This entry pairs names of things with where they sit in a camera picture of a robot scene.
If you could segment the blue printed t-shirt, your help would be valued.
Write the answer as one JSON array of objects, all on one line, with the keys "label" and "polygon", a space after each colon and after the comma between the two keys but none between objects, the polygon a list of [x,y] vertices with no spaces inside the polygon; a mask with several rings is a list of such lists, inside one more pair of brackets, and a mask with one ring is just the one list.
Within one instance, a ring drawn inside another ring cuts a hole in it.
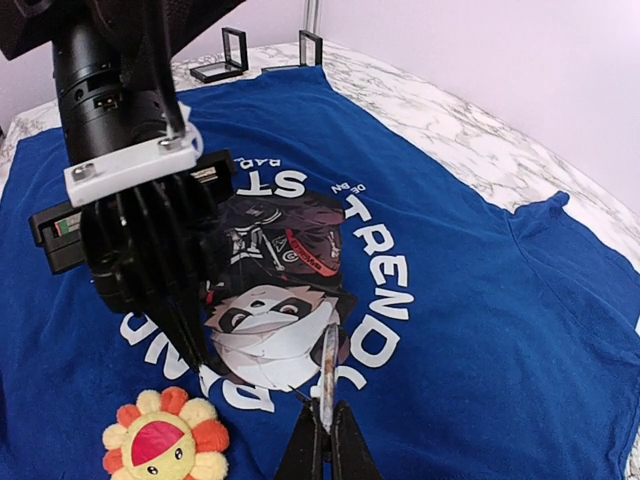
[{"label": "blue printed t-shirt", "polygon": [[274,477],[322,334],[386,479],[620,479],[639,426],[639,276],[566,212],[508,211],[335,92],[320,69],[185,92],[237,176],[216,366],[189,371],[89,270],[51,274],[28,217],[65,195],[63,133],[22,140],[1,200],[1,475],[112,479],[104,430],[184,389],[227,428],[230,479]]}]

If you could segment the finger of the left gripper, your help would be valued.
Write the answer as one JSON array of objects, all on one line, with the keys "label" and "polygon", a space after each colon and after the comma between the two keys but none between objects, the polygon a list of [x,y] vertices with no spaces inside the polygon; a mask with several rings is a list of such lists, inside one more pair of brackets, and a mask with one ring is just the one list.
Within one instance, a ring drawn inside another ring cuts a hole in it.
[{"label": "finger of the left gripper", "polygon": [[198,287],[187,287],[169,300],[172,321],[177,329],[174,344],[180,356],[191,370],[206,366],[214,370],[215,358],[211,355],[202,323]]}]

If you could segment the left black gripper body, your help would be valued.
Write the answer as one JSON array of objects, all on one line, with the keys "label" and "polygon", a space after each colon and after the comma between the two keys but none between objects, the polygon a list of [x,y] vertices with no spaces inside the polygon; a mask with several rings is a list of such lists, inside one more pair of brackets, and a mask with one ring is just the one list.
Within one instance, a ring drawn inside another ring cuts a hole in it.
[{"label": "left black gripper body", "polygon": [[69,201],[29,218],[52,273],[88,264],[106,272],[139,259],[155,271],[180,268],[179,254],[219,251],[220,205],[232,196],[231,152],[203,155],[194,168],[130,186],[75,207]]}]

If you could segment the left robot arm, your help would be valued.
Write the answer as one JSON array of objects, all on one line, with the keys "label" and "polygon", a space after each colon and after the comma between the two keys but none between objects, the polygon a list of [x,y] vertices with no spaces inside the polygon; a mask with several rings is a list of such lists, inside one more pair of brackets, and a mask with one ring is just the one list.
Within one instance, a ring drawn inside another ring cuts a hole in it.
[{"label": "left robot arm", "polygon": [[146,315],[193,370],[213,365],[201,289],[231,256],[231,155],[204,153],[172,57],[232,1],[5,1],[1,51],[50,44],[69,159],[65,203],[30,228],[55,274],[86,265],[113,312]]}]

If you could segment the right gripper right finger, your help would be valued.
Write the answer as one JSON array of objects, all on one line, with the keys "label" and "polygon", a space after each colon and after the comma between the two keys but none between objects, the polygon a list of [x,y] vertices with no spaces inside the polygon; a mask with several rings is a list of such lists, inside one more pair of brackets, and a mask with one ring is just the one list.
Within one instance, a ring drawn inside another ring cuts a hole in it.
[{"label": "right gripper right finger", "polygon": [[375,479],[375,462],[353,410],[345,400],[340,400],[334,408],[329,439],[333,479]]}]

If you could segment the orange yellow flower brooch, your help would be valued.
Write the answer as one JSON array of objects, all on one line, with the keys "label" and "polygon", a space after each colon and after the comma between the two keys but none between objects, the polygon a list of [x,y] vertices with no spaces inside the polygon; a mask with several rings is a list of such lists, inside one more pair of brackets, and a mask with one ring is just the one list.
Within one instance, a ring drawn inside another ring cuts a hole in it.
[{"label": "orange yellow flower brooch", "polygon": [[102,464],[112,479],[224,479],[227,428],[206,399],[179,387],[142,391],[120,407],[102,434]]}]

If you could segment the left aluminium frame post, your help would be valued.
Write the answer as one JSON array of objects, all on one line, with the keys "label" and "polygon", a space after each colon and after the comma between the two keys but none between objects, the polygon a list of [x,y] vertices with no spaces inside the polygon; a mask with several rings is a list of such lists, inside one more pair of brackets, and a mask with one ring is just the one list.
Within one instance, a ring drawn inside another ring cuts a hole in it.
[{"label": "left aluminium frame post", "polygon": [[320,0],[305,0],[304,2],[304,29],[316,33],[319,25]]}]

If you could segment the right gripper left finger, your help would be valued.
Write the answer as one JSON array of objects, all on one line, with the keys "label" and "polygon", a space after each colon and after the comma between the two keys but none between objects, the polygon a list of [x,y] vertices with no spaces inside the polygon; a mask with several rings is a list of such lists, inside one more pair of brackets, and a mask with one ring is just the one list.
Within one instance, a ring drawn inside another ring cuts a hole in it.
[{"label": "right gripper left finger", "polygon": [[323,432],[319,401],[313,399],[303,405],[274,479],[322,479]]}]

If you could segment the black brooch display box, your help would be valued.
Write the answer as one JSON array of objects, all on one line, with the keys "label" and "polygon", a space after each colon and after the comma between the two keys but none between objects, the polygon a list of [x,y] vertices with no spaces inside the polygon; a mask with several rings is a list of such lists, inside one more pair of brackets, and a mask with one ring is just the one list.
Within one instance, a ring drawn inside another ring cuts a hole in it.
[{"label": "black brooch display box", "polygon": [[224,27],[221,34],[222,59],[189,70],[190,75],[203,84],[242,76],[249,70],[246,32],[232,27]]}]

